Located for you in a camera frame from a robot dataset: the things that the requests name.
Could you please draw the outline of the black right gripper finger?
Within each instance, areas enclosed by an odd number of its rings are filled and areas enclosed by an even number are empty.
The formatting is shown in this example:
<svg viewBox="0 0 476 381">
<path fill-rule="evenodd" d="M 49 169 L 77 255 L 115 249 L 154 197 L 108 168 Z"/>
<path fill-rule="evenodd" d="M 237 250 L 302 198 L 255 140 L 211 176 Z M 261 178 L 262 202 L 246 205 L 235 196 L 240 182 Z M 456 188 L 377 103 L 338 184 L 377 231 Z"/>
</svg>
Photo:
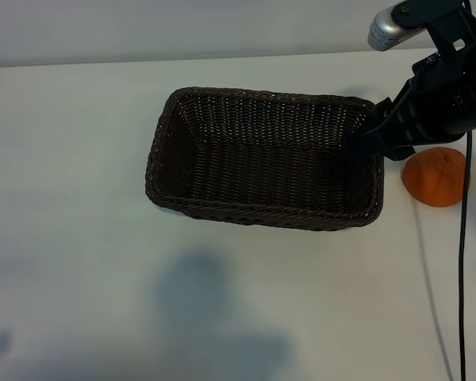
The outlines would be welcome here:
<svg viewBox="0 0 476 381">
<path fill-rule="evenodd" d="M 375 104 L 367 114 L 363 126 L 360 128 L 362 135 L 371 134 L 384 136 L 387 132 L 388 125 L 385 124 L 387 117 L 392 110 L 392 100 L 385 98 Z"/>
<path fill-rule="evenodd" d="M 362 152 L 384 156 L 390 160 L 405 160 L 415 153 L 413 146 L 396 146 L 387 142 L 376 131 L 356 136 L 356 148 Z"/>
</svg>

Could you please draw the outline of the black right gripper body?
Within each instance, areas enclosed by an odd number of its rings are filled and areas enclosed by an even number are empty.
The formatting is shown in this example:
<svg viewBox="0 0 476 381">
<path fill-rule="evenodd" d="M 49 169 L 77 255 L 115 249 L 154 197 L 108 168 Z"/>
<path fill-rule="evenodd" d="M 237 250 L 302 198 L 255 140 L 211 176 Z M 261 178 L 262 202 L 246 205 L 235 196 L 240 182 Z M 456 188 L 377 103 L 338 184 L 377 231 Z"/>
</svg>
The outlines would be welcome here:
<svg viewBox="0 0 476 381">
<path fill-rule="evenodd" d="M 449 143 L 463 136 L 460 94 L 440 73 L 446 68 L 439 53 L 413 65 L 414 76 L 399 94 L 382 101 L 382 147 Z"/>
</svg>

